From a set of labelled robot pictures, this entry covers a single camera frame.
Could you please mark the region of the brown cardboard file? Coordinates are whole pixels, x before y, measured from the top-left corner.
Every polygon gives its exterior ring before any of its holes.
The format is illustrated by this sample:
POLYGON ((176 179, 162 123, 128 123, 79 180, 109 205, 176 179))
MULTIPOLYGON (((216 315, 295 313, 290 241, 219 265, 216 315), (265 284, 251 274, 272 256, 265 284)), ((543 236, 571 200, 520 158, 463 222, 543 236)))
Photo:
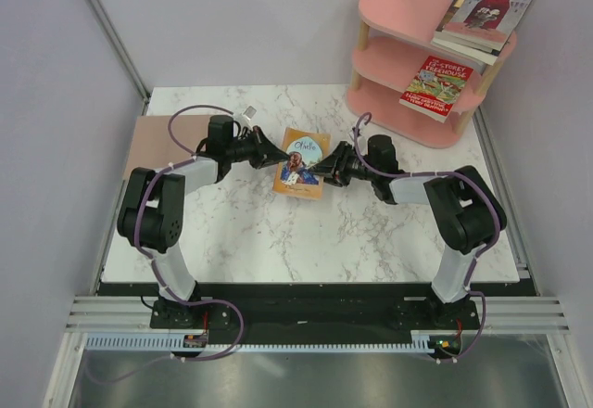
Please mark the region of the brown cardboard file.
MULTIPOLYGON (((136 120, 124 180, 136 167, 156 170, 189 158, 189 154, 170 138, 169 120, 169 116, 142 116, 136 120)), ((180 116, 172 125, 173 135, 187 148, 195 150, 207 136, 208 122, 206 115, 180 116)))

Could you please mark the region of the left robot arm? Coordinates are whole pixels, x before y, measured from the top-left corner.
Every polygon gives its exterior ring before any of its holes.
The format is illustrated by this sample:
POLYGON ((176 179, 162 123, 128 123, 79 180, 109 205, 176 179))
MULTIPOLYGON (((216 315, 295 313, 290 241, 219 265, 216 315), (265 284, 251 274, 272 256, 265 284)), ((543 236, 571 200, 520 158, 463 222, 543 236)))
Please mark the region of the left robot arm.
POLYGON ((185 197, 220 182, 235 163, 248 162, 258 170, 286 160, 288 154, 260 127, 243 128, 229 116, 214 115, 207 136, 187 159, 158 170, 136 167, 131 171, 117 232, 149 261, 159 296, 173 301, 170 314, 181 326, 196 326, 204 313, 197 282, 179 244, 185 197))

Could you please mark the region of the tan Othello book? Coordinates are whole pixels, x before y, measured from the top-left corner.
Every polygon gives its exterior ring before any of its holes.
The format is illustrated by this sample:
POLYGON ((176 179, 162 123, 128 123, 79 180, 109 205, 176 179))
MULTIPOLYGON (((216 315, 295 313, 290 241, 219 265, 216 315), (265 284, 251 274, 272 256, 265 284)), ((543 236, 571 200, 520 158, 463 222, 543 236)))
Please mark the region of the tan Othello book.
POLYGON ((288 159, 279 164, 272 191, 293 198, 321 199, 323 179, 311 169, 329 155, 330 141, 329 134, 288 127, 282 144, 288 159))

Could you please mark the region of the pink Shakespeare story book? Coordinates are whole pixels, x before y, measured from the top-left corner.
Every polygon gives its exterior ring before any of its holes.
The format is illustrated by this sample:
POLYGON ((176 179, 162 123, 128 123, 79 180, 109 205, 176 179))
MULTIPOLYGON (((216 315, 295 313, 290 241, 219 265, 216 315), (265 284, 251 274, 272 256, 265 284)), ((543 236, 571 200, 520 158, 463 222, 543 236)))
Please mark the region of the pink Shakespeare story book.
POLYGON ((500 50, 532 0, 464 0, 443 33, 500 50))

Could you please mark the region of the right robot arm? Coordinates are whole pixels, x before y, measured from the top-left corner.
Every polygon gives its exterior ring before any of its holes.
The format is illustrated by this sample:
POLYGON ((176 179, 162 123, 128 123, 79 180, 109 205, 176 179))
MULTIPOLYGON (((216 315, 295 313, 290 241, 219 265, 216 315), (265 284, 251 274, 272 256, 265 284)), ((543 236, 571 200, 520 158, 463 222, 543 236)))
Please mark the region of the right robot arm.
POLYGON ((480 257, 491 249, 507 226, 507 216, 485 180, 473 166, 453 172, 404 172, 392 140, 375 135, 362 155, 357 144, 342 141, 309 171, 335 186, 353 179, 372 185, 389 205, 418 204, 430 208, 445 248, 431 288, 434 299, 424 304, 426 321, 446 327, 458 316, 455 302, 470 294, 480 257))

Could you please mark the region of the red Treehouse book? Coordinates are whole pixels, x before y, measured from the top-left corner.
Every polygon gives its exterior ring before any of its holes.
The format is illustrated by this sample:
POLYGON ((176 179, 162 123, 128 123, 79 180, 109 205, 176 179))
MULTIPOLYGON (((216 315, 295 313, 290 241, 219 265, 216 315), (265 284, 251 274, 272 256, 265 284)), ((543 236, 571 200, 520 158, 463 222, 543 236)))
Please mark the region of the red Treehouse book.
POLYGON ((470 67, 430 56, 410 81, 399 104, 445 122, 472 74, 470 67))

